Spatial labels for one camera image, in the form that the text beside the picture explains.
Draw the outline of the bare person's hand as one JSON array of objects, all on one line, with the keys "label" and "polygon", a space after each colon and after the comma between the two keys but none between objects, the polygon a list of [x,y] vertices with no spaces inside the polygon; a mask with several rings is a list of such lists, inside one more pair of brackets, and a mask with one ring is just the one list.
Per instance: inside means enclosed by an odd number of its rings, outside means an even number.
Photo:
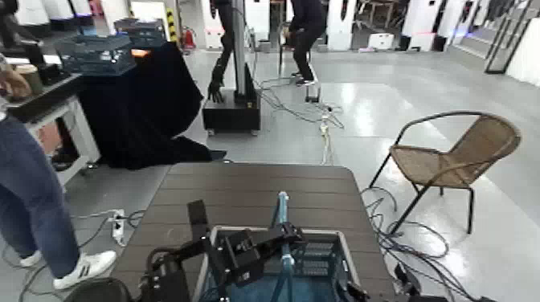
[{"label": "bare person's hand", "polygon": [[32,93],[29,83],[11,69],[1,71],[1,88],[6,89],[15,98],[26,98]]}]

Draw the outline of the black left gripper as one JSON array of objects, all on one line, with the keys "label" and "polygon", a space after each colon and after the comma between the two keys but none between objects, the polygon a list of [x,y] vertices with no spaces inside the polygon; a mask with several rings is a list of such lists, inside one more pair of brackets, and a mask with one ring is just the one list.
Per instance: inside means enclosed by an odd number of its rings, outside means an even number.
[{"label": "black left gripper", "polygon": [[303,242],[301,229],[290,222],[276,225],[267,231],[241,231],[218,233],[214,248],[212,273],[219,286],[246,286],[264,275],[264,262],[281,255],[286,243]]}]

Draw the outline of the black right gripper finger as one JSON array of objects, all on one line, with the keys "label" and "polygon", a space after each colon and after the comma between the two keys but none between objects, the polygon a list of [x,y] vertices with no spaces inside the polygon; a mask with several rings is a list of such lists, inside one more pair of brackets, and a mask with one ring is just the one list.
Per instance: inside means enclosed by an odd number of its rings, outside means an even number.
[{"label": "black right gripper finger", "polygon": [[401,292],[409,296],[419,296],[421,293],[421,284],[410,270],[401,263],[394,268],[395,278],[399,281]]},{"label": "black right gripper finger", "polygon": [[367,291],[352,281],[347,282],[346,291],[356,302],[368,302],[370,299]]}]

